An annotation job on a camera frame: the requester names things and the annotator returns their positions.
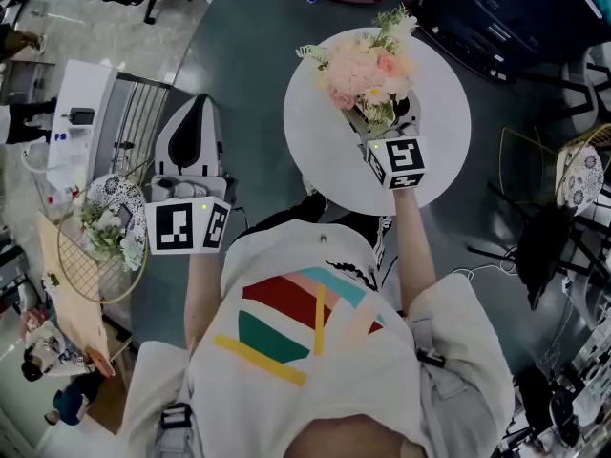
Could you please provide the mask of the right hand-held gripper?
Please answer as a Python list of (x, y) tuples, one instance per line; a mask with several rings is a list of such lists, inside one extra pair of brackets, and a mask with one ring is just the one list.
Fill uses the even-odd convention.
[(343, 116), (360, 140), (364, 161), (386, 190), (412, 189), (427, 171), (426, 144), (418, 133), (421, 105), (415, 93), (395, 102), (395, 125), (371, 132), (358, 109), (343, 110)]

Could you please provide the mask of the light wooden board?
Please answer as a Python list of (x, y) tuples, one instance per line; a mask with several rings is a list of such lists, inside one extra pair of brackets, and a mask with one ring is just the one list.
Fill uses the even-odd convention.
[(43, 212), (36, 217), (44, 285), (51, 295), (59, 329), (90, 357), (105, 377), (116, 375), (102, 320), (96, 262), (64, 235)]

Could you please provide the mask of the person's white patterned shirt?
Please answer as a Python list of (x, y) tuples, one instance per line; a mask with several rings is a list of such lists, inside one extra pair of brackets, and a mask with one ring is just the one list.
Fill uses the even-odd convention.
[(310, 422), (366, 415), (429, 458), (490, 458), (513, 378), (468, 280), (451, 274), (401, 316), (371, 288), (372, 251), (342, 225), (298, 220), (236, 240), (197, 349), (144, 343), (119, 458), (156, 458), (162, 411), (188, 404), (195, 458), (283, 458)]

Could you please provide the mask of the white flower bunch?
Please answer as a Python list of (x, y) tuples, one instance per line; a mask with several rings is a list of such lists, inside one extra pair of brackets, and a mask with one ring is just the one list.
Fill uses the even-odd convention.
[(82, 232), (82, 247), (99, 262), (121, 260), (127, 272), (138, 271), (144, 261), (144, 247), (128, 239), (120, 227), (120, 219), (112, 215), (95, 220), (94, 214), (84, 206), (79, 220)]

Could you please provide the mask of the black and white patterned cushion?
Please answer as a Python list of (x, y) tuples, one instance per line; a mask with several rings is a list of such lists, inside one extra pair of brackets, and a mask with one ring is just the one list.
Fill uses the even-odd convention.
[(97, 178), (86, 193), (85, 206), (94, 214), (95, 220), (102, 216), (117, 217), (120, 204), (125, 204), (133, 213), (130, 228), (125, 231), (139, 247), (145, 246), (146, 217), (145, 200), (137, 184), (129, 178), (109, 174)]
[(556, 202), (578, 215), (599, 196), (604, 181), (602, 161), (587, 142), (563, 148), (556, 164)]

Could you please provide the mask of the person's left forearm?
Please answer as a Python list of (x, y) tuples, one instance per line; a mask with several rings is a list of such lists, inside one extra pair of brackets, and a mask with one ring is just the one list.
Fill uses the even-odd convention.
[(221, 305), (221, 259), (218, 254), (193, 254), (184, 306), (186, 348), (193, 352)]

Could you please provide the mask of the pink flowers bunch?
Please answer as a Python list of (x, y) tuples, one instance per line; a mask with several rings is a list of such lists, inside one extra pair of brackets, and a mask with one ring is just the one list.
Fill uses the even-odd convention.
[(380, 135), (399, 120), (397, 108), (413, 88), (415, 67), (408, 41), (418, 27), (405, 5), (383, 11), (373, 31), (336, 39), (328, 46), (296, 49), (316, 63), (320, 87), (343, 113), (354, 111), (368, 135)]

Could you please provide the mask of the white machine with metal rack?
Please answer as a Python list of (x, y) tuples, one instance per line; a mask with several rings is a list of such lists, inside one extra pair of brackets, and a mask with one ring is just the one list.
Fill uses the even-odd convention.
[[(163, 82), (71, 59), (57, 96), (47, 165), (33, 165), (28, 150), (22, 162), (56, 191), (82, 191), (108, 173), (125, 174), (152, 154), (169, 91)], [(94, 124), (72, 125), (71, 108), (94, 109)]]

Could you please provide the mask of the white round table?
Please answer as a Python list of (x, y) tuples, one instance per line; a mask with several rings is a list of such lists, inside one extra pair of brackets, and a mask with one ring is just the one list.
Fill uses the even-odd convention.
[[(440, 197), (458, 177), (471, 139), (464, 89), (448, 62), (415, 36), (400, 34), (415, 64), (413, 90), (421, 112), (418, 132), (427, 147), (427, 171), (415, 190), (419, 206)], [(349, 211), (394, 214), (392, 193), (363, 159), (360, 139), (321, 89), (316, 62), (297, 67), (284, 100), (284, 133), (302, 175), (326, 198)]]

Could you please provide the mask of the person's right forearm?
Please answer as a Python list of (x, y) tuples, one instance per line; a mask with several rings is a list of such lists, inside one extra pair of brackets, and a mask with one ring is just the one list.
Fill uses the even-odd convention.
[(400, 296), (402, 309), (408, 314), (415, 299), (434, 286), (437, 277), (414, 191), (395, 190), (393, 196)]

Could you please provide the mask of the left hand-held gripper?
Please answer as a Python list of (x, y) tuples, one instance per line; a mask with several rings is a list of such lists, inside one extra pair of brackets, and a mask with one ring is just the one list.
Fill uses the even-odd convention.
[(220, 114), (208, 94), (183, 104), (161, 130), (155, 149), (159, 175), (145, 204), (154, 255), (220, 251), (235, 203), (235, 180), (220, 177), (221, 153)]

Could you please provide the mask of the grey plastic chair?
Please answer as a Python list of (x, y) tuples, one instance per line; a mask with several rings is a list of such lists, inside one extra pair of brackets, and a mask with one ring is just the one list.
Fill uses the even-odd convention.
[(563, 96), (578, 133), (611, 120), (611, 42), (588, 48), (582, 57), (565, 64), (561, 78), (577, 86), (565, 89)]

